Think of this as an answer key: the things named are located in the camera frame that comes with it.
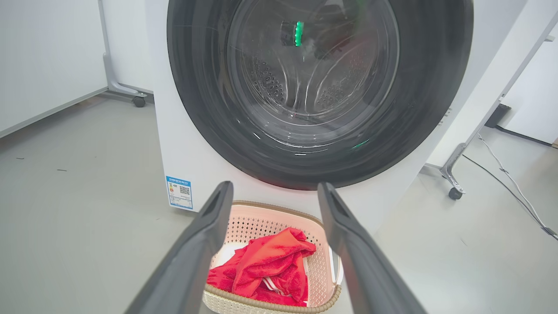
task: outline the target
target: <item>gray floor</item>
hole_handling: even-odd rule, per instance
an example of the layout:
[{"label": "gray floor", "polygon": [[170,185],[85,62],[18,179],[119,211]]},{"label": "gray floor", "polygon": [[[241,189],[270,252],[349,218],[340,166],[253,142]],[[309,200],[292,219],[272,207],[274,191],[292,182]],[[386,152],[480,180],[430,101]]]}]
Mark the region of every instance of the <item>gray floor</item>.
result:
[{"label": "gray floor", "polygon": [[[558,229],[558,150],[483,136]],[[480,141],[465,154],[509,183]],[[425,168],[374,236],[426,309],[558,312],[558,241],[476,165],[455,175],[457,202]],[[167,205],[153,105],[95,97],[4,137],[0,312],[122,313],[192,219]]]}]

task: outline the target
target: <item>laundry basket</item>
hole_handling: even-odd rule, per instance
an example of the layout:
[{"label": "laundry basket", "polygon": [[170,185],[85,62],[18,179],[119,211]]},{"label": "laundry basket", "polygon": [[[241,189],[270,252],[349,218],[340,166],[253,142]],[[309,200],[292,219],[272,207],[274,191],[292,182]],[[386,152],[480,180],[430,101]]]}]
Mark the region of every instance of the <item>laundry basket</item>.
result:
[{"label": "laundry basket", "polygon": [[324,226],[316,217],[305,213],[268,204],[234,202],[230,210],[225,243],[213,256],[209,268],[220,266],[232,257],[223,256],[229,254],[232,248],[239,249],[246,246],[251,239],[278,234],[288,227],[302,230],[307,241],[316,245],[316,252],[307,258],[308,307],[262,302],[206,284],[203,301],[207,307],[220,314],[320,313],[332,307],[341,293],[341,258],[335,276],[333,254],[325,236]]}]

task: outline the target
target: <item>woven brown basket rim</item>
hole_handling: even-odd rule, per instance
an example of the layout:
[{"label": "woven brown basket rim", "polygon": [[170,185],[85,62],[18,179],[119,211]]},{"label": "woven brown basket rim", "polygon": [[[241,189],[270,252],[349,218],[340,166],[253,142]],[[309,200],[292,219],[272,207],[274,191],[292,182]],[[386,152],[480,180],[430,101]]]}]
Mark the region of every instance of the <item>woven brown basket rim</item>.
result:
[{"label": "woven brown basket rim", "polygon": [[[318,218],[316,218],[312,215],[309,215],[309,214],[303,213],[303,212],[299,212],[299,211],[295,211],[295,210],[291,210],[289,208],[285,208],[285,207],[281,207],[281,206],[265,204],[265,203],[258,203],[258,202],[251,202],[251,201],[234,201],[233,206],[234,205],[260,207],[260,208],[264,208],[264,209],[267,209],[267,210],[274,210],[274,211],[289,213],[289,214],[292,214],[292,215],[297,215],[297,216],[312,220],[312,221],[316,222],[318,225],[320,225],[322,228],[324,227],[324,224]],[[213,287],[209,284],[205,284],[205,291],[207,293],[214,294],[218,297],[225,298],[225,299],[233,301],[233,302],[237,302],[237,303],[241,303],[241,304],[244,304],[244,305],[253,306],[253,307],[257,307],[257,308],[262,308],[264,310],[287,312],[287,313],[315,314],[315,313],[324,312],[324,311],[330,309],[333,306],[333,304],[335,304],[335,301],[337,301],[339,299],[339,295],[341,294],[341,286],[338,285],[338,284],[335,285],[335,291],[334,291],[333,295],[331,296],[331,298],[327,302],[325,302],[324,304],[322,304],[320,306],[317,306],[317,307],[289,306],[289,305],[280,305],[280,304],[268,303],[268,302],[264,302],[264,301],[258,301],[258,300],[242,297],[242,296],[239,296],[237,294],[230,293],[230,292],[227,292],[225,290],[221,290],[219,288],[215,288],[215,287]]]}]

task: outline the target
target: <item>red garment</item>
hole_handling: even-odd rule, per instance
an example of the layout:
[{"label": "red garment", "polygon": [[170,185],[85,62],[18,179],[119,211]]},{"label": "red garment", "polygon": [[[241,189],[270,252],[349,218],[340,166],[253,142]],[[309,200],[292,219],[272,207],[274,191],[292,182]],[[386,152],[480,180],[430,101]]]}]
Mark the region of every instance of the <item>red garment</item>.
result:
[{"label": "red garment", "polygon": [[315,251],[302,231],[287,228],[250,240],[228,262],[209,270],[207,283],[259,301],[307,306],[308,280],[302,259]]}]

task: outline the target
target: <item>white basket handle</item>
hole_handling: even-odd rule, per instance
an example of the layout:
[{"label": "white basket handle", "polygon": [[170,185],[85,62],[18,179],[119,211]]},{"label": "white basket handle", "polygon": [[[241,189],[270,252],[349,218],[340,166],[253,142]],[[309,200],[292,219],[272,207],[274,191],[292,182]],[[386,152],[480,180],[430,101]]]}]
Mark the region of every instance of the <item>white basket handle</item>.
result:
[{"label": "white basket handle", "polygon": [[345,271],[343,270],[343,263],[341,262],[341,256],[337,255],[337,278],[335,279],[335,284],[340,285],[343,282],[343,276]]}]

